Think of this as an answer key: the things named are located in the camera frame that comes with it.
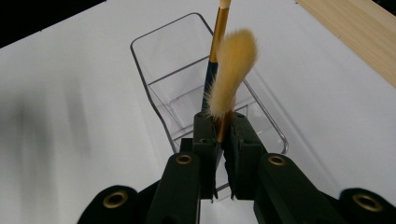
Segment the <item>wooden board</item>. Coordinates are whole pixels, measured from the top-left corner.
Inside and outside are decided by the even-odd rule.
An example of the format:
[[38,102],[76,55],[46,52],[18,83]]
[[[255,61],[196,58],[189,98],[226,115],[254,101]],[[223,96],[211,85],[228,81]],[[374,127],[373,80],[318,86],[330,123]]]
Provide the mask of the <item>wooden board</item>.
[[297,0],[396,87],[396,17],[371,0]]

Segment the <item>transparent box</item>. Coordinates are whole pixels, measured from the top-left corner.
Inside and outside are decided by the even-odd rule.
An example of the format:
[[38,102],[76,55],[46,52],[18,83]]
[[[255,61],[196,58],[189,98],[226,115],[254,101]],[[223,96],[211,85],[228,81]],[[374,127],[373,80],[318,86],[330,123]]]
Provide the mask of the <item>transparent box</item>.
[[[182,138],[192,137],[193,117],[201,111],[212,35],[204,18],[191,13],[131,44],[148,99],[175,153],[179,152]],[[268,152],[287,152],[285,136],[247,81],[237,91],[235,111],[247,116]],[[225,169],[220,165],[218,190],[226,189],[227,182]]]

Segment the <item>paintbrush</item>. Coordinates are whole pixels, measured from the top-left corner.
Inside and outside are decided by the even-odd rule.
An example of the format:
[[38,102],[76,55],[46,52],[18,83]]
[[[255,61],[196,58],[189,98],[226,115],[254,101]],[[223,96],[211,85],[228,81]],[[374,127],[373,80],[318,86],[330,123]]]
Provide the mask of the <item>paintbrush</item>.
[[201,107],[202,111],[208,109],[208,104],[205,95],[208,95],[210,86],[212,85],[216,73],[218,72],[218,59],[216,56],[216,51],[218,49],[220,40],[224,36],[230,4],[231,4],[231,0],[219,1],[218,16],[216,17],[215,31],[213,33],[212,45],[209,54],[209,62],[207,64],[207,70],[206,70],[204,97]]
[[256,62],[257,54],[256,39],[248,29],[224,36],[219,44],[219,69],[209,94],[205,96],[207,112],[213,117],[218,142],[224,140],[233,119],[236,91]]

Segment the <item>metal grommet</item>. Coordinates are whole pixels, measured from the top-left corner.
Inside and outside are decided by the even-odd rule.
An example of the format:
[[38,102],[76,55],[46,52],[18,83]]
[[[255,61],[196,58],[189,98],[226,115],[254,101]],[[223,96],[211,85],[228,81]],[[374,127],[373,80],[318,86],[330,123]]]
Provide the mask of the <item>metal grommet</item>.
[[279,156],[270,156],[268,157],[268,161],[271,162],[273,165],[284,165],[286,164],[285,159]]
[[381,203],[367,194],[357,193],[352,196],[352,199],[358,206],[371,212],[380,212],[384,209]]
[[185,164],[189,164],[191,161],[192,161],[192,157],[189,155],[182,154],[176,157],[176,162],[178,164],[185,165]]
[[105,197],[103,206],[106,208],[117,208],[125,204],[127,200],[128,193],[125,190],[117,190]]

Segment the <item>brush bristles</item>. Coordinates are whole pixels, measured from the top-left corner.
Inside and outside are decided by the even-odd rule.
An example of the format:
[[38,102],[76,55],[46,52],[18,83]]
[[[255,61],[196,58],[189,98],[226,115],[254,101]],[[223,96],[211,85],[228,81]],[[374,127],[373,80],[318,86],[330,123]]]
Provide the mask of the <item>brush bristles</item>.
[[223,119],[233,109],[236,91],[257,59],[256,40],[248,29],[224,36],[217,51],[218,73],[207,95],[209,114]]

